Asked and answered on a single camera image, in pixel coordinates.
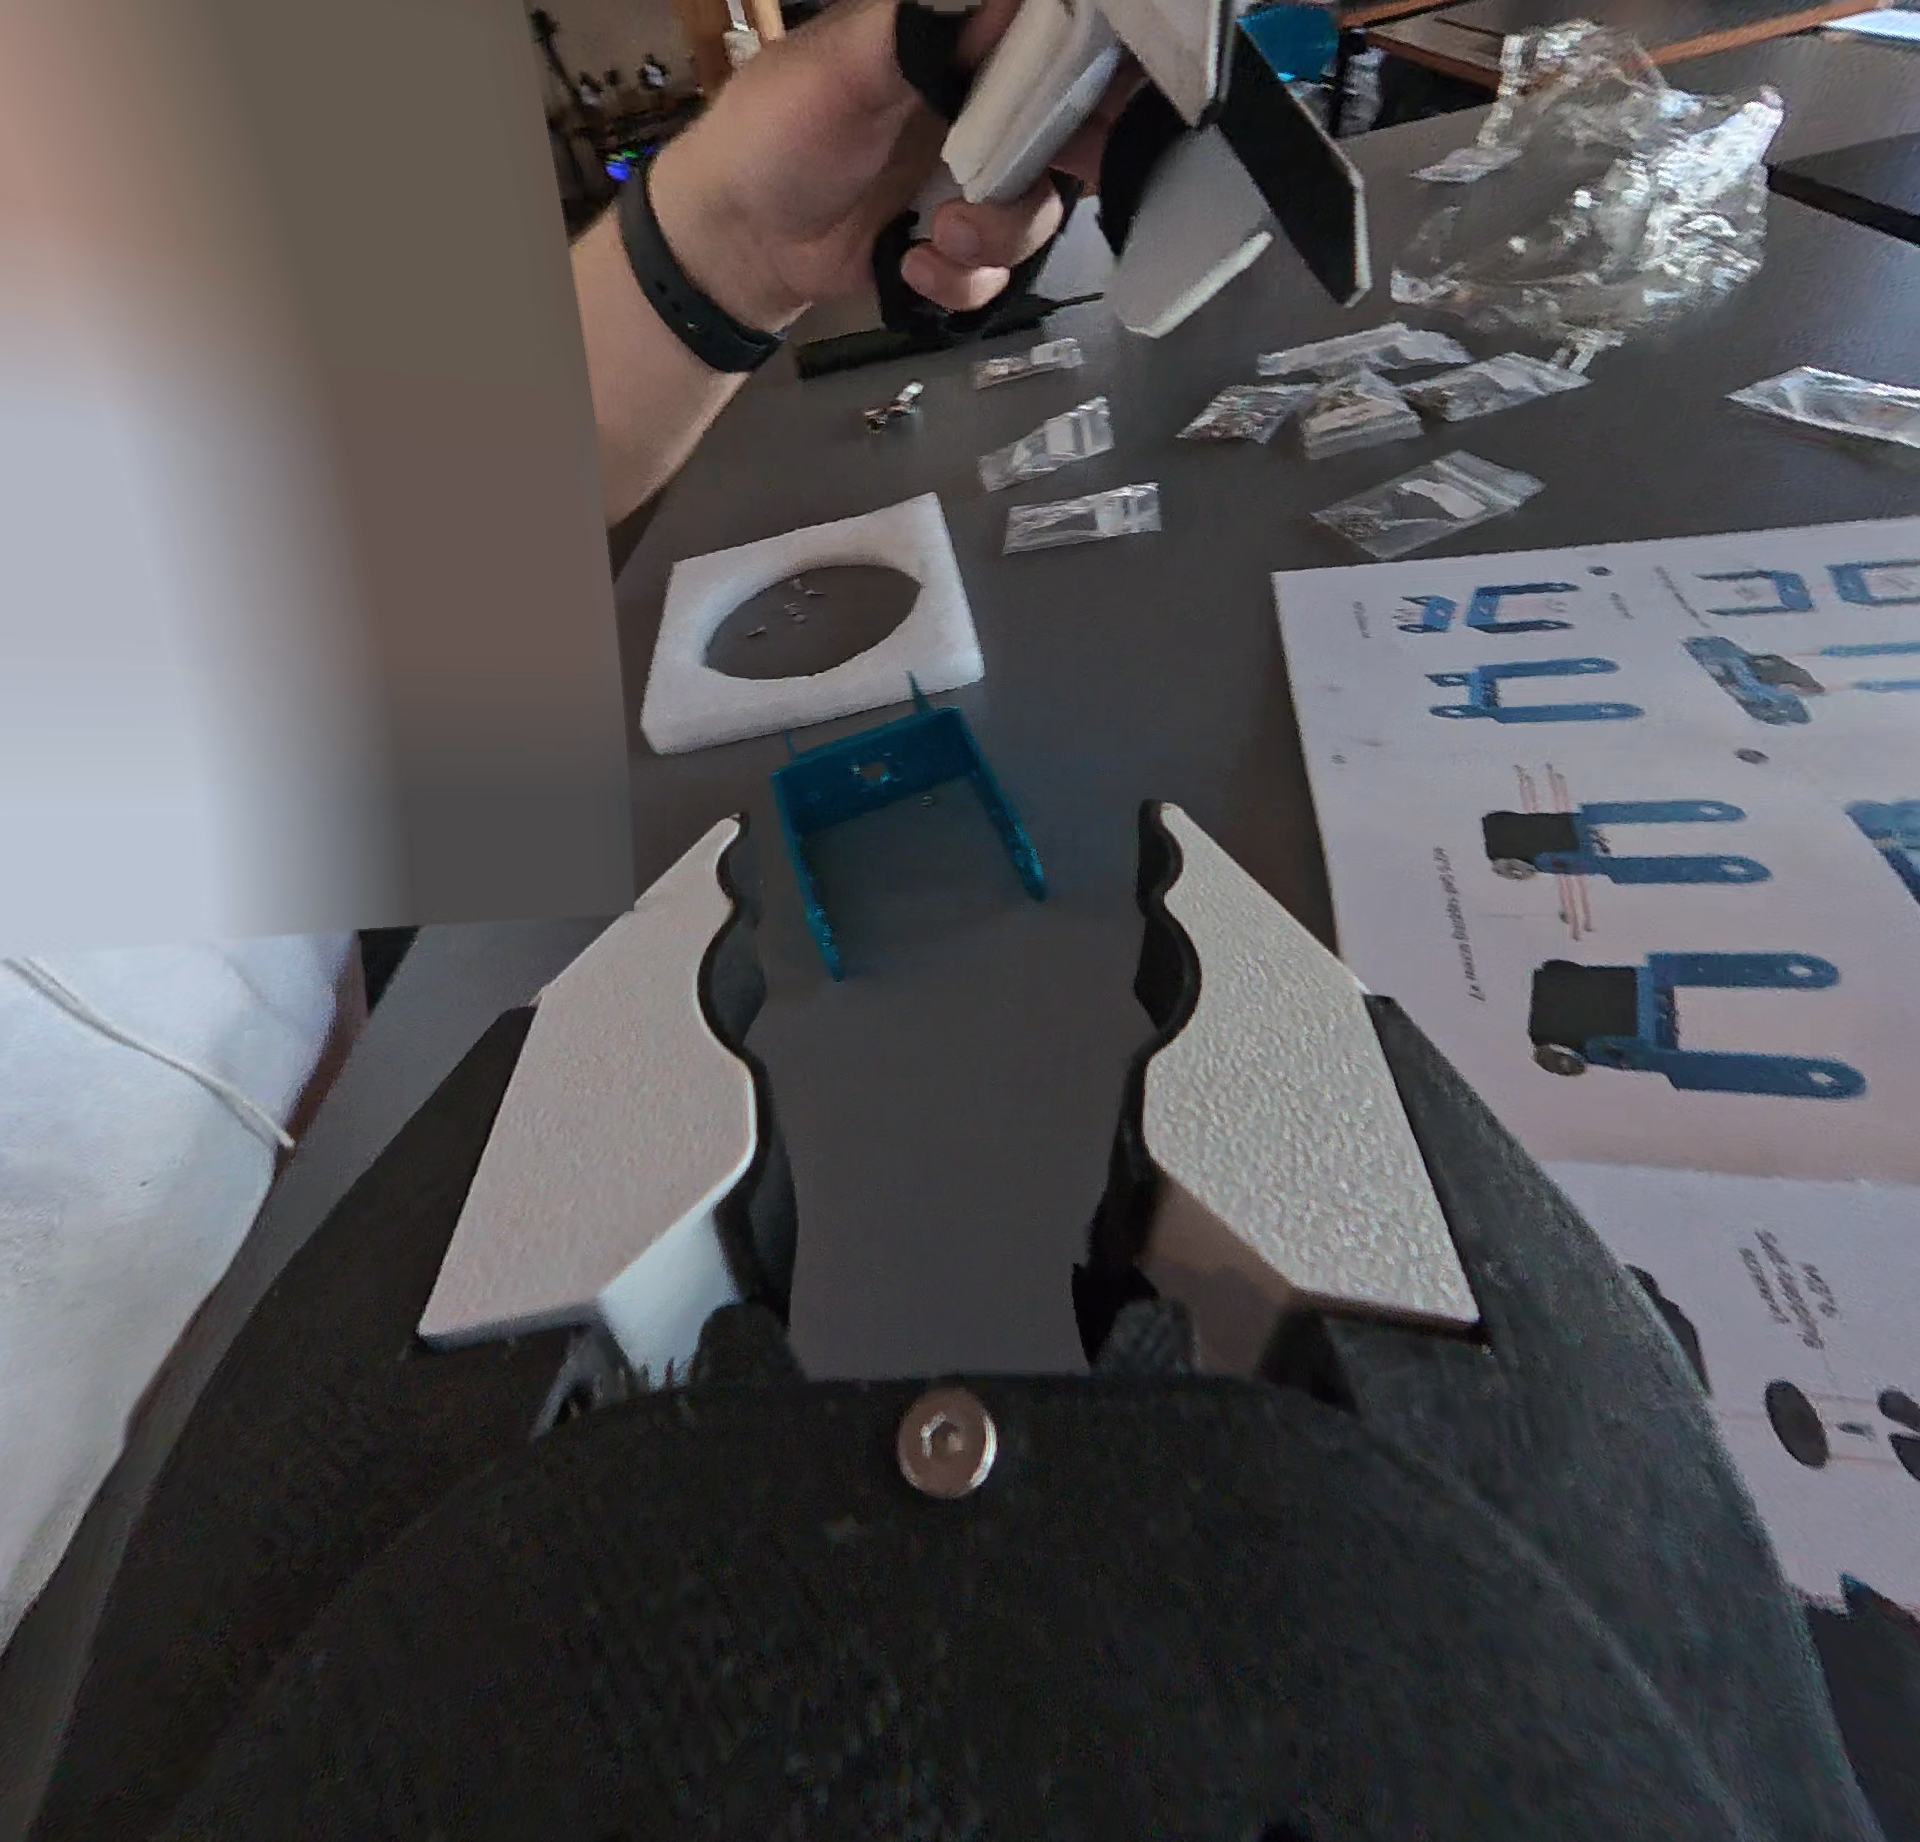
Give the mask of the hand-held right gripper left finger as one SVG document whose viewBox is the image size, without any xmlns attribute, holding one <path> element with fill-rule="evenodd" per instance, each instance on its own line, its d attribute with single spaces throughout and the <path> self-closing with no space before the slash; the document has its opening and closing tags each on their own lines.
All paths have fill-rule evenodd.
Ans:
<svg viewBox="0 0 1920 1842">
<path fill-rule="evenodd" d="M 723 816 L 530 1007 L 419 1334 L 594 1327 L 688 1375 L 709 1316 L 791 1315 L 800 1205 L 766 1065 L 751 823 Z"/>
</svg>

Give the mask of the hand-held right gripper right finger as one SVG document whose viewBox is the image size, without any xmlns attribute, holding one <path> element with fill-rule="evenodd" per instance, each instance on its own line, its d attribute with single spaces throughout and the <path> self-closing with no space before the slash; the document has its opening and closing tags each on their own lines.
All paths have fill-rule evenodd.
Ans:
<svg viewBox="0 0 1920 1842">
<path fill-rule="evenodd" d="M 1140 808 L 1138 906 L 1151 1035 L 1071 1277 L 1086 1362 L 1149 1301 L 1206 1373 L 1269 1373 L 1325 1321 L 1477 1339 L 1363 983 L 1172 800 Z"/>
</svg>

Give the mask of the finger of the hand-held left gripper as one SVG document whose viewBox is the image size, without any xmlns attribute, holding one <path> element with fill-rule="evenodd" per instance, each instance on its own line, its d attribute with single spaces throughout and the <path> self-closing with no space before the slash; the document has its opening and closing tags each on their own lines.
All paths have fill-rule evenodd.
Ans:
<svg viewBox="0 0 1920 1842">
<path fill-rule="evenodd" d="M 1273 242 L 1273 217 L 1218 126 L 1194 129 L 1159 89 L 1136 89 L 1099 158 L 1097 228 L 1108 302 L 1127 332 L 1164 338 Z"/>
<path fill-rule="evenodd" d="M 1258 259 L 1276 226 L 1337 306 L 1357 306 L 1374 287 L 1363 178 L 1289 89 L 1233 3 L 1219 5 L 1218 38 L 1214 126 L 1266 214 L 1214 261 L 1214 290 Z"/>
</svg>

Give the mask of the blue metal bracket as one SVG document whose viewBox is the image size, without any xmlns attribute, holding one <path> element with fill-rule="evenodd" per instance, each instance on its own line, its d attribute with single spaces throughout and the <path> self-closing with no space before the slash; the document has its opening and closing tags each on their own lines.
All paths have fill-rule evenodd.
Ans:
<svg viewBox="0 0 1920 1842">
<path fill-rule="evenodd" d="M 968 718 L 935 702 L 917 676 L 907 676 L 909 712 L 800 751 L 784 736 L 787 762 L 770 777 L 781 840 L 796 874 L 803 919 L 829 980 L 844 980 L 847 962 L 834 930 L 813 844 L 827 831 L 965 786 L 994 827 L 1020 887 L 1033 902 L 1049 899 L 1037 845 L 993 769 Z"/>
</svg>

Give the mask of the person's left forearm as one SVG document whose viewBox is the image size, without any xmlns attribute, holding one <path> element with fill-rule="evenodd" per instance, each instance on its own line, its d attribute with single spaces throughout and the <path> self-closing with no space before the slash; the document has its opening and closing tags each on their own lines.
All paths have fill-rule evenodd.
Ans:
<svg viewBox="0 0 1920 1842">
<path fill-rule="evenodd" d="M 606 529 L 650 512 L 747 375 L 719 373 L 683 347 L 642 290 L 616 210 L 571 245 Z"/>
</svg>

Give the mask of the person's left hand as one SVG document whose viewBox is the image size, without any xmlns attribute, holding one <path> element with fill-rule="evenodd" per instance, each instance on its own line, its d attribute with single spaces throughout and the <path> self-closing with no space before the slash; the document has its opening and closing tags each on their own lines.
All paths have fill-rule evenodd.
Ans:
<svg viewBox="0 0 1920 1842">
<path fill-rule="evenodd" d="M 984 0 L 958 16 L 963 72 L 1019 5 Z M 657 160 L 650 197 L 666 245 L 734 321 L 784 332 L 815 304 L 855 292 L 878 234 L 935 175 L 945 126 L 900 72 L 899 19 L 891 0 L 841 0 L 753 55 Z M 903 279 L 942 311 L 980 311 L 1064 222 L 1052 181 L 1010 202 L 947 195 Z"/>
</svg>

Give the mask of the blue chair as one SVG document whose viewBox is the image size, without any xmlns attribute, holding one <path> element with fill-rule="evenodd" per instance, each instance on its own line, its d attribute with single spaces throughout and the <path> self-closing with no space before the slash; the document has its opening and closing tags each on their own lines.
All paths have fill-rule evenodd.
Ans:
<svg viewBox="0 0 1920 1842">
<path fill-rule="evenodd" d="M 1237 16 L 1230 100 L 1265 100 L 1286 88 L 1322 131 L 1337 110 L 1337 9 L 1258 0 Z"/>
</svg>

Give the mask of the crumpled clear plastic bag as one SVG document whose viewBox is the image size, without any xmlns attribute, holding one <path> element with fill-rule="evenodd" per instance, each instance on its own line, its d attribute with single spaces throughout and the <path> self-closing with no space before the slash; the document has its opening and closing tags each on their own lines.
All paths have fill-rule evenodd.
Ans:
<svg viewBox="0 0 1920 1842">
<path fill-rule="evenodd" d="M 1699 94 L 1623 29 L 1526 29 L 1477 136 L 1414 172 L 1436 200 L 1389 292 L 1544 343 L 1663 332 L 1764 268 L 1783 124 L 1769 81 Z"/>
</svg>

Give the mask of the scattered small screw bags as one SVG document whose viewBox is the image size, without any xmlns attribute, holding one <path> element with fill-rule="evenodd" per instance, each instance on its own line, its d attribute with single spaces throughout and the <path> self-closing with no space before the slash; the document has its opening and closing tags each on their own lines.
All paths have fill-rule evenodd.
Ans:
<svg viewBox="0 0 1920 1842">
<path fill-rule="evenodd" d="M 1363 454 L 1586 390 L 1597 359 L 1623 344 L 1618 329 L 1586 328 L 1545 357 L 1521 348 L 1472 356 L 1459 338 L 1386 322 L 1260 357 L 1257 381 L 1218 390 L 1175 438 L 1269 446 L 1290 432 L 1306 461 Z M 1730 401 L 1823 435 L 1917 449 L 1917 386 L 1792 366 L 1733 390 Z M 1112 406 L 1095 395 L 990 452 L 978 473 L 984 489 L 1004 492 L 1112 447 Z M 1519 469 L 1455 452 L 1316 509 L 1314 519 L 1369 558 L 1403 558 L 1446 533 L 1516 513 L 1544 485 Z M 1159 483 L 1117 483 L 1010 508 L 1002 552 L 1079 547 L 1161 527 Z"/>
</svg>

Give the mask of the printed instruction sheet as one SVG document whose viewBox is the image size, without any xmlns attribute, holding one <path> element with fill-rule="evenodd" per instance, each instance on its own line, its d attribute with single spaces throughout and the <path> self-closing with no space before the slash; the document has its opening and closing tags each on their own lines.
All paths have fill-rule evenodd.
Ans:
<svg viewBox="0 0 1920 1842">
<path fill-rule="evenodd" d="M 1917 558 L 1276 575 L 1337 949 L 1542 1159 L 1917 1182 Z"/>
<path fill-rule="evenodd" d="M 1792 1582 L 1919 1606 L 1919 1190 L 1549 1163 L 1703 1368 Z"/>
</svg>

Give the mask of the wooden background table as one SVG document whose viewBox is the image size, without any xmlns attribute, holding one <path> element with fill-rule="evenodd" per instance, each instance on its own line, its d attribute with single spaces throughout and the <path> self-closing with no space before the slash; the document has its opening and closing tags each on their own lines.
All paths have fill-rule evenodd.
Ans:
<svg viewBox="0 0 1920 1842">
<path fill-rule="evenodd" d="M 1662 69 L 1759 46 L 1888 5 L 1892 0 L 1440 0 L 1374 15 L 1362 41 L 1414 66 L 1494 89 L 1506 46 L 1534 29 L 1595 23 L 1634 38 Z"/>
</svg>

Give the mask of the black wristband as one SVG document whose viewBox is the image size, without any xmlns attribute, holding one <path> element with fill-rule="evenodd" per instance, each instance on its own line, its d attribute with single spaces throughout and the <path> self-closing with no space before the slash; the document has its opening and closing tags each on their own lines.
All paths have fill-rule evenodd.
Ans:
<svg viewBox="0 0 1920 1842">
<path fill-rule="evenodd" d="M 701 366 L 726 377 L 753 375 L 784 347 L 787 334 L 735 316 L 688 275 L 657 208 L 653 172 L 663 153 L 653 149 L 639 160 L 616 197 L 618 238 L 637 288 Z"/>
</svg>

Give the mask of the person's white garment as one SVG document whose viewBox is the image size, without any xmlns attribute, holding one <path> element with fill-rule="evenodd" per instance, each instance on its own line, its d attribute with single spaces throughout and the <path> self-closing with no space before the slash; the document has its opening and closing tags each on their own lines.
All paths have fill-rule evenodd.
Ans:
<svg viewBox="0 0 1920 1842">
<path fill-rule="evenodd" d="M 5 962 L 5 1643 L 364 1019 L 356 934 Z"/>
</svg>

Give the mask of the white foam square frame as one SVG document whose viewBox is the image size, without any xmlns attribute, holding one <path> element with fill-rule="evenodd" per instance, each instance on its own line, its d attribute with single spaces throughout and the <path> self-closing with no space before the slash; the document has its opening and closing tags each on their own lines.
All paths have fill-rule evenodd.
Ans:
<svg viewBox="0 0 1920 1842">
<path fill-rule="evenodd" d="M 813 674 L 743 678 L 707 663 L 735 606 L 796 575 L 877 566 L 911 579 L 916 603 L 874 647 Z M 657 753 L 829 724 L 914 694 L 978 682 L 986 660 L 936 492 L 675 563 L 639 721 Z"/>
</svg>

